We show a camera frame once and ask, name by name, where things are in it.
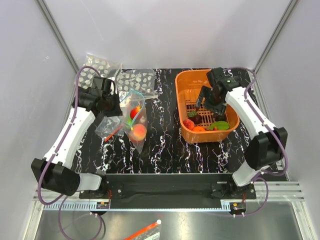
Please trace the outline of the dark red strawberry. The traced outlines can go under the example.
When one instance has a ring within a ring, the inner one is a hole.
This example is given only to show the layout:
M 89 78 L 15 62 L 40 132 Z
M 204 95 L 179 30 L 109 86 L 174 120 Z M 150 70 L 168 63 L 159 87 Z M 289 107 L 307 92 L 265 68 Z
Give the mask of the dark red strawberry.
M 203 122 L 203 118 L 201 115 L 197 114 L 193 117 L 192 120 L 196 125 L 201 124 Z

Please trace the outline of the blue zipper clear bag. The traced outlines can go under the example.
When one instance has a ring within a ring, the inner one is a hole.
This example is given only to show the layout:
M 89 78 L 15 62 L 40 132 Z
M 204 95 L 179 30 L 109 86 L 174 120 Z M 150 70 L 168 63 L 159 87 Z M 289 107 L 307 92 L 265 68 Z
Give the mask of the blue zipper clear bag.
M 146 121 L 145 123 L 143 123 L 143 125 L 146 127 L 148 133 L 147 103 L 145 97 L 140 92 L 135 91 L 133 89 L 129 90 L 128 92 L 122 92 L 119 105 L 122 110 L 122 116 L 120 116 L 119 118 L 124 122 L 123 131 L 127 135 L 128 139 L 132 127 L 135 124 L 140 124 L 140 118 L 142 116 L 146 118 Z M 131 119 L 130 112 L 137 106 L 140 106 L 141 110 L 139 111 L 138 115 L 132 120 L 133 126 L 129 126 L 127 124 L 127 120 Z M 129 139 L 129 141 L 133 144 L 138 154 L 141 154 L 143 151 L 145 142 L 147 140 L 147 133 L 145 139 L 142 141 L 131 141 Z

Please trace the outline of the purple eggplant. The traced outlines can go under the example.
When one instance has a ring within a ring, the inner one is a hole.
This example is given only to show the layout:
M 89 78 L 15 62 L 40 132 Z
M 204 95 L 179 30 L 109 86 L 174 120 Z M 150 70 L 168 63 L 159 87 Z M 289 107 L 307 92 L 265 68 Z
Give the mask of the purple eggplant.
M 144 123 L 146 122 L 146 118 L 145 118 L 144 116 L 142 116 L 142 117 L 140 118 L 139 122 L 140 122 L 141 124 L 144 124 Z

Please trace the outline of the peach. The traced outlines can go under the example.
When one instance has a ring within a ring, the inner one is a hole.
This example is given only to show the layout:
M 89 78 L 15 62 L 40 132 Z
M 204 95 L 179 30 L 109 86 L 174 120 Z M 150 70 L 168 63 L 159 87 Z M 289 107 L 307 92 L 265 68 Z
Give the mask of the peach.
M 145 139 L 146 135 L 147 128 L 143 124 L 137 123 L 132 127 L 128 138 L 133 142 L 140 142 Z

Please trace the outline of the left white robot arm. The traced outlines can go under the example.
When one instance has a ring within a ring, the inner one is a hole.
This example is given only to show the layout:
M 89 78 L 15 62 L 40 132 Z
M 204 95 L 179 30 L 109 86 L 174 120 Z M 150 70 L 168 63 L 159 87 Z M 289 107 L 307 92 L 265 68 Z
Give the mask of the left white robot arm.
M 97 117 L 118 117 L 122 114 L 114 79 L 96 76 L 91 87 L 79 90 L 67 122 L 53 146 L 43 158 L 35 158 L 31 163 L 39 189 L 66 196 L 78 191 L 90 191 L 95 197 L 103 198 L 108 193 L 108 186 L 102 176 L 73 171 L 73 159 L 81 140 Z

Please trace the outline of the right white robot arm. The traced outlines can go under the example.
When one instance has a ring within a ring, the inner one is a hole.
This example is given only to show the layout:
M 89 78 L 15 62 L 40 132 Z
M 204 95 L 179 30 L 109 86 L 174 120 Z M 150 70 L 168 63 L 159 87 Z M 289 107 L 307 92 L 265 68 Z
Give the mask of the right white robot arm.
M 238 76 L 227 76 L 221 67 L 206 74 L 209 86 L 203 86 L 196 100 L 196 108 L 205 107 L 216 115 L 223 116 L 230 105 L 240 117 L 249 135 L 250 144 L 244 152 L 245 161 L 232 174 L 227 185 L 228 195 L 239 198 L 245 186 L 253 183 L 262 174 L 282 176 L 288 169 L 285 147 L 288 132 L 276 127 L 253 103 L 248 94 L 250 85 L 245 86 Z

